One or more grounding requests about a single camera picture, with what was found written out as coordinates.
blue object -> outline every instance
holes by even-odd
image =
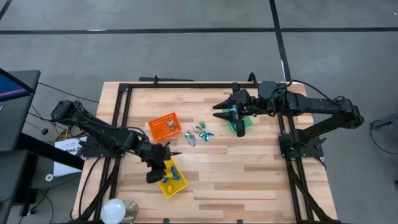
[[[174,180],[179,180],[180,176],[177,174],[177,171],[175,170],[175,167],[172,166],[172,174],[173,174],[173,179]]]
[[[206,133],[205,134],[205,141],[209,141],[209,136],[214,136],[213,133]]]
[[[34,90],[0,68],[0,101],[11,100],[34,93]]]

white paper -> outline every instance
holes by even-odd
[[[55,142],[55,147],[57,149],[67,151],[70,154],[76,155],[76,153],[81,148],[81,145],[79,145],[79,141],[86,141],[86,140],[87,137],[81,137],[78,139],[67,139],[63,141],[57,141]],[[72,174],[76,172],[81,172],[81,170],[63,164],[59,164],[58,162],[54,162],[54,177],[60,177],[63,175]]]

black line on floor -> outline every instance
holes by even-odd
[[[276,41],[278,42],[279,55],[282,61],[282,69],[284,72],[285,81],[289,82],[291,81],[292,77],[290,76],[289,63],[287,62],[285,44],[280,29],[278,12],[276,11],[276,5],[274,0],[269,0],[269,4],[271,6],[272,19],[274,20]]]
[[[398,27],[281,28],[281,32],[397,32]]]
[[[0,30],[0,35],[59,34],[192,34],[275,32],[274,28],[173,28],[173,29],[102,29],[102,30]]]
[[[7,12],[7,9],[10,6],[11,2],[12,2],[12,0],[7,0],[6,3],[4,3],[4,6],[2,7],[2,9],[0,11],[0,20],[2,19],[2,17]]]

wooden table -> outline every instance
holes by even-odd
[[[97,117],[108,123],[112,122],[118,86],[119,82],[106,82],[101,94]],[[256,89],[248,91],[257,96]],[[303,85],[292,85],[289,91],[305,95]],[[162,223],[164,218],[174,223],[236,223],[237,219],[243,219],[245,223],[295,223],[285,161],[277,140],[280,133],[278,120],[266,115],[251,117],[254,125],[246,130],[245,137],[237,138],[225,120],[212,116],[216,111],[212,106],[227,99],[231,92],[232,89],[222,88],[133,89],[128,126],[144,128],[150,136],[148,121],[176,112],[183,131],[171,139],[170,149],[182,152],[174,160],[188,182],[183,191],[167,199],[158,183],[146,183],[146,165],[138,157],[126,154],[121,161],[116,198],[138,204],[136,223]],[[120,109],[119,124],[122,113],[123,108]],[[198,138],[198,145],[191,147],[183,133],[192,131],[191,124],[199,121],[205,121],[206,130],[215,136],[208,142]],[[295,117],[294,121],[296,128],[313,124],[310,114]],[[74,218],[78,213],[81,188],[94,161],[88,159],[85,162]],[[336,218],[325,168],[313,158],[304,158],[303,163],[309,191],[326,214]],[[103,159],[89,178],[82,211],[98,192],[102,169]],[[299,197],[305,218],[301,194]]]

orange plastic container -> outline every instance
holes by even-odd
[[[172,130],[168,121],[174,121],[175,129]],[[181,125],[175,113],[170,113],[155,120],[149,121],[149,128],[155,141],[161,141],[181,132]]]

